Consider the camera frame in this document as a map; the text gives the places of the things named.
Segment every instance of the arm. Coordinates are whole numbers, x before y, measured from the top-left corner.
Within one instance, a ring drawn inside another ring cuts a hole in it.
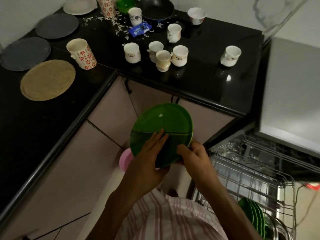
[[[243,210],[219,181],[204,146],[192,142],[191,150],[185,145],[179,145],[177,153],[182,156],[187,172],[214,210],[228,239],[262,240]]]
[[[154,133],[141,152],[130,162],[118,188],[110,194],[106,206],[86,240],[113,240],[133,205],[160,184],[170,168],[156,170],[155,162],[169,135]]]

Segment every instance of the cabinet handle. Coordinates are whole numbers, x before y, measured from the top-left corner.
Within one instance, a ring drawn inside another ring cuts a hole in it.
[[[132,90],[130,90],[129,86],[128,86],[128,82],[129,82],[129,79],[127,78],[125,81],[124,81],[124,85],[125,85],[125,88],[128,92],[128,94],[131,94],[132,93]]]

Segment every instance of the white plate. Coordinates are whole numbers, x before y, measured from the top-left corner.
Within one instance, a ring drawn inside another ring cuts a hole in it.
[[[83,15],[97,7],[96,0],[68,0],[63,5],[63,11],[72,15]]]

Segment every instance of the person's left hand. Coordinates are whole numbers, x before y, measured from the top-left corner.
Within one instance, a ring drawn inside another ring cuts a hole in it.
[[[127,192],[127,196],[137,201],[145,194],[159,185],[170,167],[156,170],[155,162],[157,155],[168,139],[166,134],[162,138],[163,129],[154,133],[144,144],[141,152],[130,162],[123,179],[118,187],[119,190]]]

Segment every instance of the oreo packet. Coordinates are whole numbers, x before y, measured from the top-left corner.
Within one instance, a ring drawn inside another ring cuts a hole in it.
[[[142,22],[141,24],[129,29],[128,31],[133,37],[136,37],[138,35],[144,35],[151,28],[152,26],[150,24],[148,24],[147,22]]]

